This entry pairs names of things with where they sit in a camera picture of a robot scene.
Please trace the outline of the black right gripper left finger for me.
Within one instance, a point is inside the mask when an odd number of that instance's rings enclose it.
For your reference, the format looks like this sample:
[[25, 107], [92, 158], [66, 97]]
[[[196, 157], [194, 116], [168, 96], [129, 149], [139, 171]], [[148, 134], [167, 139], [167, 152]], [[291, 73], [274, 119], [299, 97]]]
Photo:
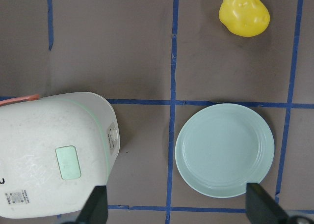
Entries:
[[77, 224], [105, 224], [108, 219], [106, 186], [95, 186], [76, 219]]

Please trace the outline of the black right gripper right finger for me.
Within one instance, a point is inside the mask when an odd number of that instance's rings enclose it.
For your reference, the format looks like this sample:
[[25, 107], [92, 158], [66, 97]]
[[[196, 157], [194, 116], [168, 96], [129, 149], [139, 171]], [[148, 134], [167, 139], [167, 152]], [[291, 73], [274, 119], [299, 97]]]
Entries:
[[251, 224], [285, 224], [288, 214], [259, 183], [246, 184], [246, 216]]

